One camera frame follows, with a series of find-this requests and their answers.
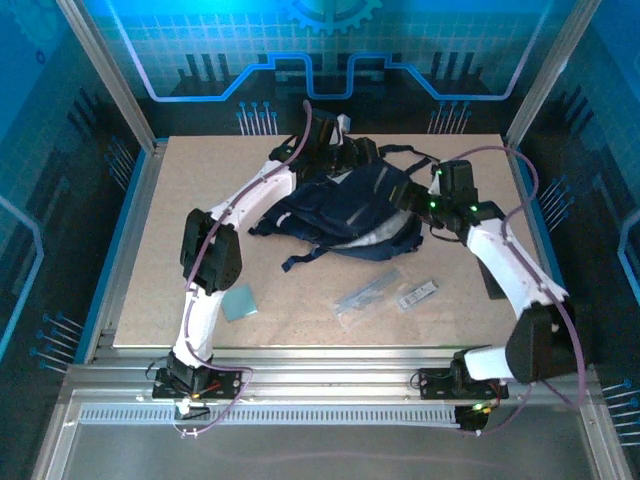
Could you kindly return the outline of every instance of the robotic arm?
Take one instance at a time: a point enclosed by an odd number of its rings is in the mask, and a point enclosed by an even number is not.
[[[174,367],[174,373],[178,373],[183,383],[189,387],[194,386],[194,391],[198,390],[195,387],[201,385],[200,382],[193,385],[197,376],[194,376],[194,373],[189,375],[189,372],[203,367],[199,359],[208,361],[211,358],[213,329],[222,298],[225,290],[238,279],[242,269],[238,232],[246,232],[269,208],[293,192],[296,187],[295,174],[287,167],[267,177],[268,173],[279,166],[280,162],[269,160],[254,178],[231,197],[238,197],[240,192],[246,190],[257,179],[264,179],[257,187],[242,196],[222,221],[186,293],[180,333],[169,356],[169,364]],[[213,227],[215,219],[223,216],[230,208],[230,203],[231,200],[227,200],[207,213],[196,209],[187,217],[180,258],[185,278],[189,277],[202,242]],[[189,350],[187,341],[195,355]]]
[[[442,162],[432,168],[426,188],[407,182],[391,201],[418,214],[432,228],[446,228],[489,270],[511,303],[518,322],[503,347],[458,352],[452,362],[462,383],[515,378],[520,383],[573,373],[577,369],[573,343],[552,297],[575,323],[567,292],[533,261],[511,228],[502,232],[504,213],[493,202],[478,202],[471,164]]]

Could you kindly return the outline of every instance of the glass panel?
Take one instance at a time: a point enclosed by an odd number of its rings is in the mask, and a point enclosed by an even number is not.
[[[119,147],[139,146],[54,2],[11,2],[0,45],[0,477],[22,479],[131,177]]]
[[[162,137],[287,133],[305,96],[359,132],[504,133],[573,1],[86,4]]]
[[[584,318],[594,322],[603,383],[631,378],[634,390],[640,381],[638,22],[636,2],[602,2],[521,145],[541,177],[539,225],[550,232],[575,303],[590,307]]]

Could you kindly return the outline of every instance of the black bracket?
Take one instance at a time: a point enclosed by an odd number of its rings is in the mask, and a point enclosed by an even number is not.
[[[215,220],[211,215],[197,208],[187,216],[180,250],[184,278],[189,278],[202,244],[214,224]],[[193,281],[204,288],[207,295],[211,295],[218,290],[230,288],[241,271],[242,256],[238,232],[231,225],[220,225],[214,242],[207,246]]]
[[[576,313],[568,298],[562,304],[578,332],[588,365],[593,332],[587,311],[581,309]],[[555,305],[536,302],[525,309],[507,341],[505,355],[515,379],[525,384],[578,369],[569,331]]]
[[[155,383],[151,397],[156,400],[180,400],[191,397],[194,400],[227,399],[232,400],[238,396],[242,386],[242,372],[223,372],[220,370],[209,370],[210,375],[207,383],[200,386],[200,389],[189,390],[186,385],[178,381],[167,368],[160,368],[156,371]]]
[[[486,402],[509,398],[509,389],[498,380],[460,382],[448,368],[421,368],[417,384],[422,400],[473,400]]]
[[[242,371],[213,370],[186,365],[172,352],[167,356],[167,367],[156,372],[153,398],[233,399],[240,392]]]

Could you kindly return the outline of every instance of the black strap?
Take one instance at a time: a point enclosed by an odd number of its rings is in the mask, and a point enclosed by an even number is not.
[[[407,175],[413,175],[421,168],[424,168],[427,165],[429,165],[431,162],[440,163],[439,158],[436,158],[433,155],[429,155],[428,153],[420,152],[415,148],[413,148],[411,145],[393,145],[392,144],[392,145],[384,145],[378,148],[378,153],[380,154],[380,158],[386,157],[388,153],[398,153],[398,152],[411,152],[415,155],[421,155],[423,157],[422,160],[414,163],[404,171]]]
[[[282,270],[288,272],[296,263],[309,263],[313,262],[316,258],[321,257],[327,253],[327,250],[324,248],[314,248],[311,252],[303,257],[299,257],[297,255],[293,255],[287,259],[286,262],[282,264]]]
[[[296,138],[296,135],[291,135],[289,138],[287,138],[284,142],[282,142],[282,146],[285,145],[289,145],[289,143],[291,143],[291,140],[293,140],[294,138]]]
[[[433,233],[433,225],[431,225],[429,227],[429,233],[433,236],[433,238],[437,238],[438,240],[442,240],[443,242],[460,243],[460,239],[459,238],[442,237],[440,235],[437,235],[437,234]]]

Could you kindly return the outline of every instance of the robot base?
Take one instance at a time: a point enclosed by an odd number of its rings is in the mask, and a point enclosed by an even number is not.
[[[498,398],[509,398],[507,386],[498,381],[474,381],[460,378],[451,368],[421,368],[417,372],[420,398],[422,400],[474,400],[486,402]]]
[[[210,370],[208,382],[197,391],[187,388],[185,384],[177,380],[166,368],[160,368],[156,372],[155,384],[151,397],[156,400],[182,399],[191,397],[194,399],[233,399],[238,395],[241,387],[242,372],[220,372]]]

